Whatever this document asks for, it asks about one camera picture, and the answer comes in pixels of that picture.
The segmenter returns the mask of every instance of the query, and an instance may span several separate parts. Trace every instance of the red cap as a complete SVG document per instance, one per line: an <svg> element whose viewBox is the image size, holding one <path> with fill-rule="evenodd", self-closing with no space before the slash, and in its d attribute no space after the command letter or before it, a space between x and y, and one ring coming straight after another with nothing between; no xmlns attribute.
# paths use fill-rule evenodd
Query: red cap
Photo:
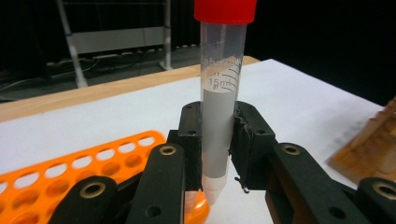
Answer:
<svg viewBox="0 0 396 224"><path fill-rule="evenodd" d="M257 0L194 0L194 18L220 24L253 22Z"/></svg>

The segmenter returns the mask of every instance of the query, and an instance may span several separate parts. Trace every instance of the plastic tube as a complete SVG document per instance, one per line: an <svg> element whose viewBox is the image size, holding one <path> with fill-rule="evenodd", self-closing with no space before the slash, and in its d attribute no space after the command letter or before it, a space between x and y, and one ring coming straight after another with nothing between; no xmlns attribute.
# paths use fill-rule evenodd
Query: plastic tube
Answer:
<svg viewBox="0 0 396 224"><path fill-rule="evenodd" d="M245 24L201 22L202 182L210 204L227 182L246 29Z"/></svg>

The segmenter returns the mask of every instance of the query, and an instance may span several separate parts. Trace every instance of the metal stand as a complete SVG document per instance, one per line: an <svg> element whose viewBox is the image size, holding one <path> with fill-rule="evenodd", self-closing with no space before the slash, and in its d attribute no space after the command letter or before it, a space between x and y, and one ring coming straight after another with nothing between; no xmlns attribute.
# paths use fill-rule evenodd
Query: metal stand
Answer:
<svg viewBox="0 0 396 224"><path fill-rule="evenodd" d="M160 66L164 70L171 70L171 1L164 2L164 25L161 27L136 28L114 31L97 31L72 33L64 1L56 0L58 10L64 27L64 36L76 70L76 83L78 88L87 87L88 83L81 69L78 55L81 53L98 52L112 49L128 49L145 46L161 45L165 51L164 62Z"/></svg>

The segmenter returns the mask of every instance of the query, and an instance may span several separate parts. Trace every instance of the wooden table edge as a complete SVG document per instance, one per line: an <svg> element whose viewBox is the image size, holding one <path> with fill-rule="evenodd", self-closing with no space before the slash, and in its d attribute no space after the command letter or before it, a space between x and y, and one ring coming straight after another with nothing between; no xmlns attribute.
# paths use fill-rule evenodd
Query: wooden table edge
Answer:
<svg viewBox="0 0 396 224"><path fill-rule="evenodd" d="M259 60L253 57L244 56L243 65L257 62L259 62ZM141 77L131 77L119 81L108 82L88 88L62 91L0 104L0 122L62 109L72 105L85 104L126 92L139 91L190 77L198 77L200 74L200 65L196 64Z"/></svg>

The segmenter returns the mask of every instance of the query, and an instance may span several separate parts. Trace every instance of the white table surface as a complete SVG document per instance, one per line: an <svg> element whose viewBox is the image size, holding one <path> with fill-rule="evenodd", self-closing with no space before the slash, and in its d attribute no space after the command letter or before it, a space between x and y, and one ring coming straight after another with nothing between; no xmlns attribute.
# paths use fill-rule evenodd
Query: white table surface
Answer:
<svg viewBox="0 0 396 224"><path fill-rule="evenodd" d="M146 130L166 136L181 107L199 100L196 77L1 122L0 174ZM278 142L305 147L331 178L355 187L327 162L381 106L274 60L243 67L238 100L257 107ZM231 165L206 223L272 223L264 191L245 194L235 176Z"/></svg>

